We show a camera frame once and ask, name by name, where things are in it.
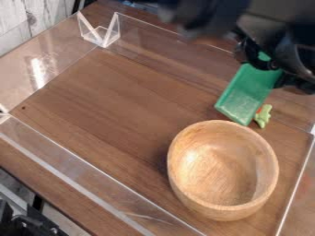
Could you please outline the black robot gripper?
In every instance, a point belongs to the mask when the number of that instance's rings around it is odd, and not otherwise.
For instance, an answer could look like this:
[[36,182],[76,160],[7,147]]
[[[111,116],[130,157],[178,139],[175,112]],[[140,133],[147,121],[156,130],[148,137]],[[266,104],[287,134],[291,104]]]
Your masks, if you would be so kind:
[[245,15],[234,32],[237,60],[262,71],[281,69],[275,89],[295,87],[299,93],[315,94],[315,23]]

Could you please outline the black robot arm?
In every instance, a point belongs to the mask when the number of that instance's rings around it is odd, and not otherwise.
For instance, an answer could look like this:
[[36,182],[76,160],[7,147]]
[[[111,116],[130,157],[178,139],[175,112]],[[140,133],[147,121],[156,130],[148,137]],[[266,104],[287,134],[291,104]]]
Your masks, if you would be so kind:
[[156,5],[164,23],[195,41],[239,38],[242,63],[283,74],[275,85],[315,95],[315,0],[131,0]]

